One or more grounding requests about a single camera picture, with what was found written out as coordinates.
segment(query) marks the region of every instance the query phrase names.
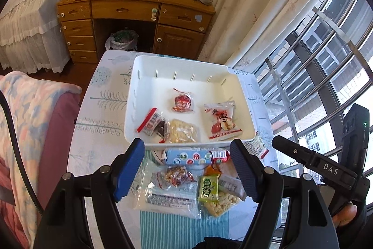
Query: tablecloth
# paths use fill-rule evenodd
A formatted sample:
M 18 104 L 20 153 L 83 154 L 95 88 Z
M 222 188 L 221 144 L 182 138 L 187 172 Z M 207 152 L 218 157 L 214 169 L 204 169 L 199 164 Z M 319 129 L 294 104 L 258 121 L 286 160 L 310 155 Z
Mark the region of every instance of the tablecloth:
M 82 102 L 72 138 L 68 171 L 75 176 L 91 174 L 101 165 L 129 147 L 123 134 L 132 65 L 146 54 L 131 51 L 106 51 L 97 66 Z M 278 170 L 277 155 L 272 148 L 273 133 L 262 93 L 255 76 L 229 69 L 237 74 L 247 98 L 254 126 L 270 150 L 266 166 Z M 103 248 L 94 217 L 92 200 L 86 198 L 86 211 L 95 248 Z M 251 198 L 233 207 L 217 219 L 194 220 L 169 214 L 134 210 L 134 191 L 117 204 L 123 224 L 136 249 L 190 249 L 206 236 L 242 240 L 249 228 L 257 204 Z

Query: white plastic tray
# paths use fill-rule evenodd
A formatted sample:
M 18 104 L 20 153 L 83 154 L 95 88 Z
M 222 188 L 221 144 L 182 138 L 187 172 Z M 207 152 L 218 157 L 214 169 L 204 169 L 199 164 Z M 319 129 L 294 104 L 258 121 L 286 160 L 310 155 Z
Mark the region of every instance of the white plastic tray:
M 171 110 L 175 105 L 173 88 L 193 93 L 193 113 L 176 113 Z M 168 147 L 228 147 L 233 138 L 218 142 L 209 140 L 212 122 L 203 107 L 204 104 L 227 100 L 236 102 L 233 121 L 243 131 L 239 138 L 252 140 L 255 128 L 249 106 L 238 77 L 230 74 L 226 66 L 178 58 L 138 56 L 129 86 L 124 137 L 129 143 L 140 137 L 146 148 L 152 150 Z M 199 142 L 159 144 L 158 136 L 149 137 L 142 132 L 138 133 L 137 128 L 153 107 L 160 109 L 169 120 L 180 119 L 199 127 Z

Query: black cable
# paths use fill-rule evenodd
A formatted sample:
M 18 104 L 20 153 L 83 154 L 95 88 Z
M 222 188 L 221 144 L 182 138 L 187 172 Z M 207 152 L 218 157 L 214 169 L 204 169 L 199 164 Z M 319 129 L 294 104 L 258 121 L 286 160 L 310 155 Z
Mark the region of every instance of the black cable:
M 25 167 L 23 165 L 21 153 L 19 152 L 17 135 L 16 135 L 16 131 L 14 129 L 14 124 L 13 124 L 13 119 L 12 119 L 12 113 L 10 112 L 8 102 L 6 101 L 5 96 L 1 92 L 1 90 L 0 90 L 0 105 L 2 106 L 2 108 L 4 110 L 6 122 L 8 124 L 10 140 L 12 141 L 13 152 L 14 152 L 14 156 L 16 158 L 16 162 L 17 162 L 17 165 L 18 165 L 18 168 L 19 168 L 19 172 L 21 173 L 22 179 L 25 183 L 25 186 L 26 186 L 26 189 L 27 189 L 28 193 L 30 194 L 32 202 L 34 203 L 36 209 L 38 209 L 39 213 L 42 215 L 43 212 L 44 212 L 44 209 L 42 208 L 38 198 L 36 197 L 36 194 L 35 194 L 35 192 L 32 188 L 30 180 L 28 179 Z

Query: blue gripper pad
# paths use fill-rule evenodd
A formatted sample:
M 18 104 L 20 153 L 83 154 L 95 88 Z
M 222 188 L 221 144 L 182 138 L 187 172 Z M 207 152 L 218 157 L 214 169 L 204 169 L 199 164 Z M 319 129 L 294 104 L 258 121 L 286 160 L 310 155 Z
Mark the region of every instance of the blue gripper pad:
M 262 197 L 262 170 L 264 166 L 258 157 L 249 154 L 239 139 L 231 142 L 229 153 L 246 195 L 251 197 L 254 202 L 259 203 Z
M 111 164 L 111 178 L 115 187 L 113 197 L 116 203 L 128 194 L 144 156 L 144 142 L 135 138 L 126 153 L 118 155 Z

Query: floor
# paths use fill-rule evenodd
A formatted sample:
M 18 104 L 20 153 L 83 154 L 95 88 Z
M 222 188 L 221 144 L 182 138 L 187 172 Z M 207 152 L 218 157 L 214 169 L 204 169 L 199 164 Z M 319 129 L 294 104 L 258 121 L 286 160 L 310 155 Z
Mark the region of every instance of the floor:
M 37 79 L 46 79 L 55 82 L 64 82 L 74 84 L 82 88 L 81 99 L 82 102 L 85 92 L 87 91 L 88 85 L 91 81 L 92 75 L 95 72 L 97 64 L 88 63 L 73 63 L 71 60 L 66 64 L 65 68 L 61 73 L 53 73 L 52 70 L 41 69 L 36 73 L 29 74 L 30 77 Z M 6 75 L 11 72 L 12 69 L 8 68 L 3 70 L 0 67 L 0 75 Z

